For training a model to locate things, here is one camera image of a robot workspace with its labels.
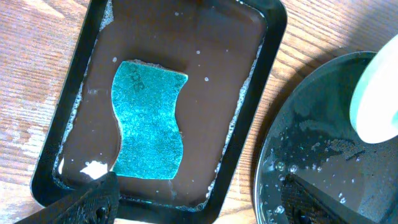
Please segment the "mint plate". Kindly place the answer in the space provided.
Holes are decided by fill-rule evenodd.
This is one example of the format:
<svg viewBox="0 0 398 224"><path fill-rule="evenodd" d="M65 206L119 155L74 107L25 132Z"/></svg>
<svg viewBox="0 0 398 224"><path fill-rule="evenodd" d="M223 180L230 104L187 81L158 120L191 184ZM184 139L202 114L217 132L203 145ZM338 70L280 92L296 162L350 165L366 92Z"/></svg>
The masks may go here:
<svg viewBox="0 0 398 224"><path fill-rule="evenodd" d="M383 46L362 73L351 98L349 118L366 143L397 136L397 37Z"/></svg>

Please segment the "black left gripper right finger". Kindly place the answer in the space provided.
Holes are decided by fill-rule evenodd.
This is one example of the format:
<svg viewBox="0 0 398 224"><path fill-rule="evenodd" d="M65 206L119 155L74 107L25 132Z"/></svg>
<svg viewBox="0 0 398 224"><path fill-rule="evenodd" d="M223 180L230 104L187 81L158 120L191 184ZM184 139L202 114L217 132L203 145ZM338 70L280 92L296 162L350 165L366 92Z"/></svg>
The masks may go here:
<svg viewBox="0 0 398 224"><path fill-rule="evenodd" d="M289 223L351 224L374 222L295 174L288 174L281 187L282 206Z"/></svg>

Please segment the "green yellow sponge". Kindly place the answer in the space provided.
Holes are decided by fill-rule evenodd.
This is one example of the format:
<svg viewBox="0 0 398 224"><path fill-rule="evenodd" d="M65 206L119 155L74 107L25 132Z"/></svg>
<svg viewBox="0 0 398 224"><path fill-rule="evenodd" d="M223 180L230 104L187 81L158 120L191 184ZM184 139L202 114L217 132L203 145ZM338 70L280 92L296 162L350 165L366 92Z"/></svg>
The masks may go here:
<svg viewBox="0 0 398 224"><path fill-rule="evenodd" d="M121 132L113 165L118 176L165 180L177 175L183 142L175 107L187 81L184 73L149 63L130 60L120 64L111 87Z"/></svg>

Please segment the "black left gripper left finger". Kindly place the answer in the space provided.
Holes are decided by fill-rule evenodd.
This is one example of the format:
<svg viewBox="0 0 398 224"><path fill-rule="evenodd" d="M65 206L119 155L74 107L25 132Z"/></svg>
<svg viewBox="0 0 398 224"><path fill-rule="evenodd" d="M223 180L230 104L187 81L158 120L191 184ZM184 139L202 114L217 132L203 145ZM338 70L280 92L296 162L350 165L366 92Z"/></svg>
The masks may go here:
<svg viewBox="0 0 398 224"><path fill-rule="evenodd" d="M108 172L16 224L113 224L119 198L117 176L114 172Z"/></svg>

